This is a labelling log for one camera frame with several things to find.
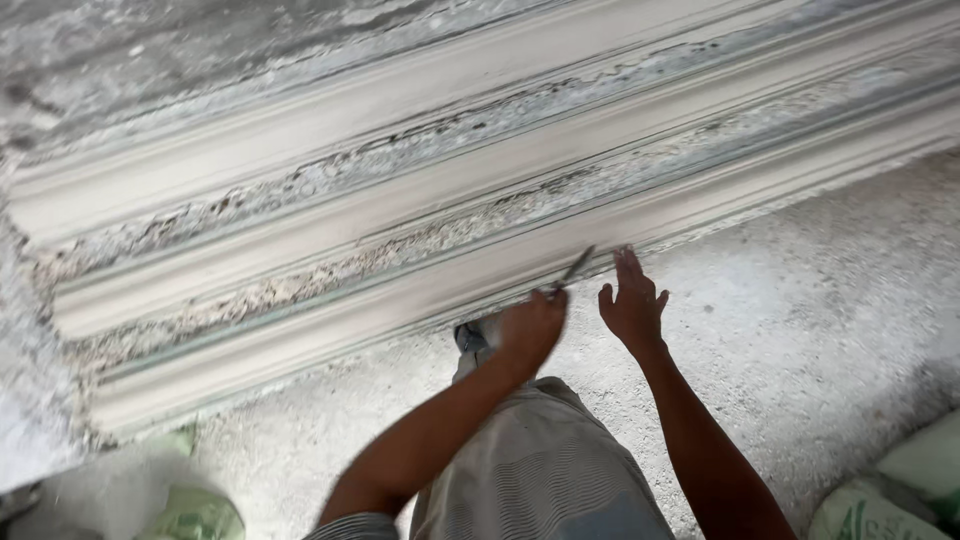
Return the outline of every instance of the right hand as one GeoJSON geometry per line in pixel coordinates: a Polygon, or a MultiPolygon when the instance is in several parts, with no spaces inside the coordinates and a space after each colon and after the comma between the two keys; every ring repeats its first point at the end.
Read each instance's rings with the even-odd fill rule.
{"type": "Polygon", "coordinates": [[[640,261],[631,248],[613,250],[613,260],[618,289],[616,301],[609,283],[600,289],[603,322],[635,356],[661,350],[664,343],[660,337],[660,314],[670,292],[664,290],[657,296],[657,286],[643,275],[640,261]]]}
{"type": "Polygon", "coordinates": [[[520,371],[521,381],[530,379],[553,351],[564,331],[566,291],[551,297],[533,291],[530,300],[508,308],[500,319],[500,347],[520,371]]]}

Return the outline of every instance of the white plaster surface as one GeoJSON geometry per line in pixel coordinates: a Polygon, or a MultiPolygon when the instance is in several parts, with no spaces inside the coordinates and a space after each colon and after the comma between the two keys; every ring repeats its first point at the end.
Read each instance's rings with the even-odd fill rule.
{"type": "MultiPolygon", "coordinates": [[[[674,358],[798,530],[830,487],[960,406],[957,150],[644,262],[672,292],[663,328],[674,358]]],[[[597,314],[610,280],[571,287],[543,373],[634,453],[678,538],[697,538],[649,389],[597,314]]],[[[449,334],[384,344],[209,420],[191,458],[132,447],[53,479],[34,523],[53,512],[130,538],[170,481],[197,478],[237,503],[248,538],[295,539],[354,454],[448,384],[449,334]]]]}

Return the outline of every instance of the decorative molding groove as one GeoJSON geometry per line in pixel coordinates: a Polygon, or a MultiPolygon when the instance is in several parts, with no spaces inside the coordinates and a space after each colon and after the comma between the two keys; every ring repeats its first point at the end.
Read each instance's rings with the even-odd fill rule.
{"type": "Polygon", "coordinates": [[[559,2],[21,169],[10,211],[122,439],[941,147],[958,98],[954,0],[559,2]]]}
{"type": "Polygon", "coordinates": [[[595,202],[546,226],[510,230],[384,282],[219,341],[146,358],[94,390],[93,426],[115,437],[181,422],[221,400],[277,383],[318,362],[431,318],[453,319],[477,303],[546,284],[589,243],[669,241],[779,198],[838,185],[955,140],[960,89],[734,160],[637,194],[595,202]]]}

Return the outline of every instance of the rough plaster texture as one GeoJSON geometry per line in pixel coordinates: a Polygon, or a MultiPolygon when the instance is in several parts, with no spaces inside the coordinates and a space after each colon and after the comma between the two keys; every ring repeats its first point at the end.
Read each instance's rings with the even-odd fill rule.
{"type": "MultiPolygon", "coordinates": [[[[682,371],[798,530],[832,486],[960,406],[957,150],[644,261],[673,293],[663,331],[682,371]]],[[[543,373],[634,453],[678,538],[697,538],[649,389],[597,314],[612,279],[572,287],[543,373]]],[[[129,538],[169,482],[203,479],[236,501],[249,538],[296,538],[353,455],[455,365],[449,329],[383,344],[205,422],[192,458],[131,447],[52,480],[34,519],[129,538]]]]}
{"type": "Polygon", "coordinates": [[[129,143],[543,3],[12,0],[0,145],[32,162],[129,143]]]}

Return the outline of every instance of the cement bag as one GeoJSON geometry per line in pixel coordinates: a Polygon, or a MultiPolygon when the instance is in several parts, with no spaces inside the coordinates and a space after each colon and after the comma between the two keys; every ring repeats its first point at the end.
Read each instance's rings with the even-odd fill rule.
{"type": "Polygon", "coordinates": [[[941,522],[960,528],[960,410],[897,446],[876,469],[916,491],[941,522]]]}
{"type": "Polygon", "coordinates": [[[244,540],[233,504],[203,489],[172,486],[167,506],[136,540],[244,540]]]}
{"type": "Polygon", "coordinates": [[[830,494],[813,514],[808,540],[950,540],[939,529],[887,501],[867,480],[830,494]]]}

